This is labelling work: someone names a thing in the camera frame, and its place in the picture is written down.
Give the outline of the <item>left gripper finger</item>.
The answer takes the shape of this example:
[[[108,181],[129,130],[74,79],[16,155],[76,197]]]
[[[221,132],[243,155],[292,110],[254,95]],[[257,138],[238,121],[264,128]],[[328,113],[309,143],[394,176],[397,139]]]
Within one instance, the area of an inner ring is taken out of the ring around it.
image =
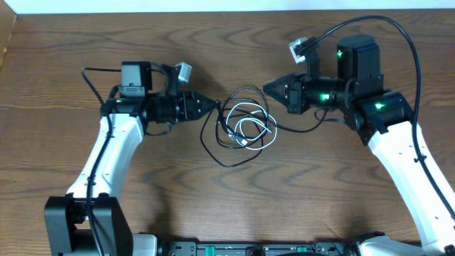
[[[201,103],[197,105],[195,109],[195,119],[202,118],[207,113],[213,111],[215,108],[216,108],[215,103]]]
[[[194,92],[193,95],[194,95],[194,99],[195,99],[196,103],[200,107],[215,107],[216,106],[215,100],[212,100],[209,97],[206,97],[205,95],[202,95],[199,92]]]

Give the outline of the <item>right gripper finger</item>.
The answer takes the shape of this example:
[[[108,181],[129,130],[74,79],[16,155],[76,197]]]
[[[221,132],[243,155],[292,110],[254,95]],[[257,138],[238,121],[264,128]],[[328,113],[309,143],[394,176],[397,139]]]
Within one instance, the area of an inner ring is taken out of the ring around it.
[[[285,87],[263,87],[264,93],[284,106],[289,105],[287,89]]]
[[[264,91],[286,91],[289,83],[292,81],[291,75],[285,75],[275,80],[267,82],[263,86]]]

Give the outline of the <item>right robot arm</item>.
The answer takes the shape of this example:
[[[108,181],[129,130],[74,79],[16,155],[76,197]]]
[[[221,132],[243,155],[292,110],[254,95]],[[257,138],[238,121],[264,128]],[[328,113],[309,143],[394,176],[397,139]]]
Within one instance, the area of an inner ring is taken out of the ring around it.
[[[392,177],[419,233],[420,245],[370,233],[344,249],[346,255],[453,255],[454,191],[432,158],[420,127],[412,126],[413,111],[400,92],[385,90],[380,49],[372,36],[356,35],[337,44],[337,78],[321,76],[315,38],[290,43],[303,73],[267,83],[263,90],[289,113],[312,107],[340,110],[344,122],[376,155]]]

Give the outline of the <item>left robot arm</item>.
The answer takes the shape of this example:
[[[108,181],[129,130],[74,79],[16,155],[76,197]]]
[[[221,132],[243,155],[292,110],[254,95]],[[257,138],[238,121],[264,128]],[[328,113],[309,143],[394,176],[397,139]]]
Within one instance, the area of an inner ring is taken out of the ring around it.
[[[166,242],[134,234],[120,206],[124,181],[149,123],[172,127],[198,120],[215,101],[181,91],[192,66],[124,61],[121,82],[100,101],[100,130],[90,156],[64,196],[51,196],[44,208],[52,255],[166,255]]]

